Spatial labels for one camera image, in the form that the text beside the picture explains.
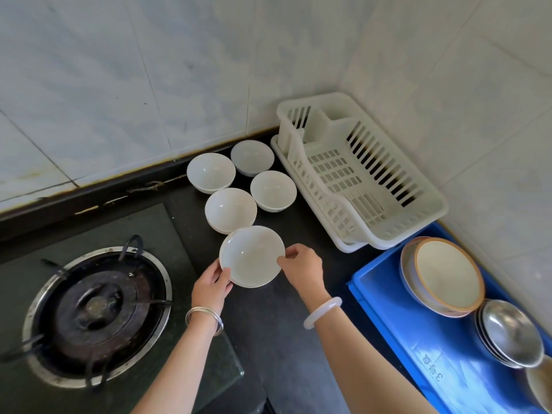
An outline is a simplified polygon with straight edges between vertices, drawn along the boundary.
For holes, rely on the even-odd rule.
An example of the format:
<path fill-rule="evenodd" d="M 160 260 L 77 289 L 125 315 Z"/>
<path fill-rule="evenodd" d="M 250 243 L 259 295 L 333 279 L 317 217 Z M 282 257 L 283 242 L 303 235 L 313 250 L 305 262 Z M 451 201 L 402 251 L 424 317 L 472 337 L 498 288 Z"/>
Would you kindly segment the person's right hand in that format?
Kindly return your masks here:
<path fill-rule="evenodd" d="M 298 260 L 298 272 L 294 277 L 286 278 L 312 313 L 331 298 L 323 281 L 322 259 L 312 248 L 301 243 L 288 247 L 285 257 Z"/>

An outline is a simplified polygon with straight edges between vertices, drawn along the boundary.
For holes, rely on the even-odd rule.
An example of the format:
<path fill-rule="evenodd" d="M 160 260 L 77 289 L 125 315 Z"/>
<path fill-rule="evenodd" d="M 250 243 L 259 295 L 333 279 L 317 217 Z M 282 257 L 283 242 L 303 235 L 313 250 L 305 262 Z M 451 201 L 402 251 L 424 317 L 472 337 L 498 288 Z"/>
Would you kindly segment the stainless steel bowl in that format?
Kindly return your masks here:
<path fill-rule="evenodd" d="M 524 368 L 523 366 L 508 360 L 499 352 L 495 351 L 492 345 L 489 342 L 487 342 L 486 335 L 485 335 L 486 333 L 482 327 L 482 321 L 481 321 L 483 308 L 484 308 L 484 305 L 481 305 L 477 310 L 475 310 L 472 313 L 472 315 L 470 315 L 470 321 L 468 322 L 468 326 L 470 328 L 470 334 L 471 334 L 473 343 L 479 349 L 479 351 L 485 357 L 487 357 L 487 359 L 498 362 L 508 368 L 523 369 Z"/>
<path fill-rule="evenodd" d="M 544 342 L 535 324 L 514 304 L 486 299 L 479 310 L 482 332 L 508 364 L 536 368 L 544 359 Z"/>

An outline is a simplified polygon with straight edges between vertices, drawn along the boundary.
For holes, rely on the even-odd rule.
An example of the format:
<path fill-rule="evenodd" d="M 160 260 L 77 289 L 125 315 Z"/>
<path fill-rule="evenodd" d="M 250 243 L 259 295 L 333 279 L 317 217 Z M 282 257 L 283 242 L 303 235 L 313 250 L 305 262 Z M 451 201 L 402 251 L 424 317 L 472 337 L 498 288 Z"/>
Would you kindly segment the grey metal bowl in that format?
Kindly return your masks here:
<path fill-rule="evenodd" d="M 552 356 L 544 355 L 537 367 L 524 369 L 522 379 L 529 401 L 552 414 Z"/>

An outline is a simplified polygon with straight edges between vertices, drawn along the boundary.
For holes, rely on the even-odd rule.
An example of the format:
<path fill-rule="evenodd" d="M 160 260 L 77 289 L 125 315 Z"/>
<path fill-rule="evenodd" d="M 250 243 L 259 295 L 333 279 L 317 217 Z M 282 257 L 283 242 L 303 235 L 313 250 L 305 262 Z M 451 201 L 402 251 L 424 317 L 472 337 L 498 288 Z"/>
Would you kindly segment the white jade bangle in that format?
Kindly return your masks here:
<path fill-rule="evenodd" d="M 341 307 L 341 305 L 342 299 L 340 297 L 334 297 L 327 300 L 307 316 L 303 322 L 303 327 L 307 330 L 313 329 L 315 327 L 315 323 L 321 319 L 321 317 L 327 314 L 330 310 L 336 307 Z"/>

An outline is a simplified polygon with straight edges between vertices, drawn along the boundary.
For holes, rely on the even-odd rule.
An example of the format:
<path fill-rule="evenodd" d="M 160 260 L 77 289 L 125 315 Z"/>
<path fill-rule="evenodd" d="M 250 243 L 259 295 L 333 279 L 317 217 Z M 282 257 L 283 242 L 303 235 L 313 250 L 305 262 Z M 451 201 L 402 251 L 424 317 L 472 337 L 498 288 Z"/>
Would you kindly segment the blue plastic crate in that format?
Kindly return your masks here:
<path fill-rule="evenodd" d="M 358 270 L 348 286 L 424 396 L 440 414 L 547 414 L 524 394 L 516 369 L 483 346 L 472 315 L 442 316 L 405 288 L 401 252 L 419 236 L 460 244 L 433 222 Z"/>

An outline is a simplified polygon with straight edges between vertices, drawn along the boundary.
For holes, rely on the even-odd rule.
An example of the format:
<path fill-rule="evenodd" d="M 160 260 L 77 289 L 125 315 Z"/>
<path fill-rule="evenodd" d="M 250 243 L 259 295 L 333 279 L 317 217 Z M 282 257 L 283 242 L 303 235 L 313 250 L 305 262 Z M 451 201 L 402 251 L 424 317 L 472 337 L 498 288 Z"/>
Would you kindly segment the person's right forearm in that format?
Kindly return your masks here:
<path fill-rule="evenodd" d="M 351 414 L 438 414 L 338 306 L 314 321 Z"/>

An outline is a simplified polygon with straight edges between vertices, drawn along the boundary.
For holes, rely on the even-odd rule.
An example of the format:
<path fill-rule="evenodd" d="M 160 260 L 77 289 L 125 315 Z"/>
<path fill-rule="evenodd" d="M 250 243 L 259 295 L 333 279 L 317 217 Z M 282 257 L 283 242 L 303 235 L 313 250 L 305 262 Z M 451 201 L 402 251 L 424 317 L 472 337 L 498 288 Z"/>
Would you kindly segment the white plastic dish rack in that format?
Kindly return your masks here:
<path fill-rule="evenodd" d="M 277 145 L 345 243 L 388 250 L 446 215 L 445 196 L 340 92 L 282 101 Z"/>

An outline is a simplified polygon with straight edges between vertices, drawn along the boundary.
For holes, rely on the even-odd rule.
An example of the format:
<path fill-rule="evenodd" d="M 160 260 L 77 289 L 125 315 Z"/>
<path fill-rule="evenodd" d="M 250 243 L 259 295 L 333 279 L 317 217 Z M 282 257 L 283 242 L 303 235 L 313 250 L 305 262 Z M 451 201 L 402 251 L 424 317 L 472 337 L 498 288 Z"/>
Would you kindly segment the brown-rimmed ceramic bowl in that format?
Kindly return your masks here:
<path fill-rule="evenodd" d="M 410 269 L 423 294 L 440 308 L 471 313 L 485 298 L 485 283 L 465 250 L 443 238 L 429 237 L 415 245 Z"/>
<path fill-rule="evenodd" d="M 399 259 L 399 269 L 402 282 L 407 289 L 408 293 L 425 308 L 431 310 L 433 313 L 437 313 L 447 318 L 459 319 L 466 317 L 469 313 L 459 313 L 445 308 L 440 308 L 437 304 L 432 303 L 429 298 L 426 298 L 423 294 L 422 288 L 416 279 L 416 274 L 410 269 L 411 257 L 415 245 L 420 243 L 430 236 L 419 236 L 410 240 L 401 251 Z"/>

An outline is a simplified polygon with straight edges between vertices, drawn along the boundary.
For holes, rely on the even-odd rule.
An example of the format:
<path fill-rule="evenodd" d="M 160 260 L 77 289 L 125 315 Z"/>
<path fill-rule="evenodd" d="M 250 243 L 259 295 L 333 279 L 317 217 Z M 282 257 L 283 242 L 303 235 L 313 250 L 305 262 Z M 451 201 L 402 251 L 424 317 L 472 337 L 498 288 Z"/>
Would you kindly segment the glass-top gas stove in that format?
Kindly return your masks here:
<path fill-rule="evenodd" d="M 0 242 L 0 414 L 130 414 L 186 328 L 190 257 L 164 205 Z"/>

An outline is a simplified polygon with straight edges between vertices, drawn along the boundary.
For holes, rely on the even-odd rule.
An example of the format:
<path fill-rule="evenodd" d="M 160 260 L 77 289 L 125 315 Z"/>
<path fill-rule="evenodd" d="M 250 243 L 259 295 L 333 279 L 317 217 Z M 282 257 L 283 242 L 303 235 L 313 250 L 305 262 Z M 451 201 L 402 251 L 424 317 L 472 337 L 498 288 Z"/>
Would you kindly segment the shallow white ceramic bowl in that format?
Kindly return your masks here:
<path fill-rule="evenodd" d="M 267 285 L 281 272 L 278 257 L 285 256 L 284 243 L 276 231 L 254 225 L 228 235 L 219 250 L 222 269 L 231 270 L 230 280 L 244 288 Z"/>

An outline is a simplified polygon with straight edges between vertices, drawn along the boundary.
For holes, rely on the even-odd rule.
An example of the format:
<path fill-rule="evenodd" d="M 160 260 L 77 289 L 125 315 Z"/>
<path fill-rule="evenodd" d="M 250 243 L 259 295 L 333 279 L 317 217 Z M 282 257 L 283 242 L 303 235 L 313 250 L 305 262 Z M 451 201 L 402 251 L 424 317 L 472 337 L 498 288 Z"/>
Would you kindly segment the person's left forearm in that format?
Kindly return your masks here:
<path fill-rule="evenodd" d="M 219 327 L 216 313 L 193 308 L 183 336 L 131 414 L 191 414 Z"/>

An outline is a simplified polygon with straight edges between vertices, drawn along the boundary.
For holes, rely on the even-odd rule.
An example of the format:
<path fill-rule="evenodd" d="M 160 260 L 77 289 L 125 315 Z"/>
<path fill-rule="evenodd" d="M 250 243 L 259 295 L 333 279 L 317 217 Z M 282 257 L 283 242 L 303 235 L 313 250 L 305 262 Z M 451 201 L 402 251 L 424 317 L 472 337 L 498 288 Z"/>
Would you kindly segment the person's left hand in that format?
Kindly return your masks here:
<path fill-rule="evenodd" d="M 211 263 L 197 279 L 191 294 L 191 306 L 203 307 L 221 315 L 225 299 L 228 294 L 223 294 L 219 289 L 219 276 L 222 272 L 219 259 Z"/>

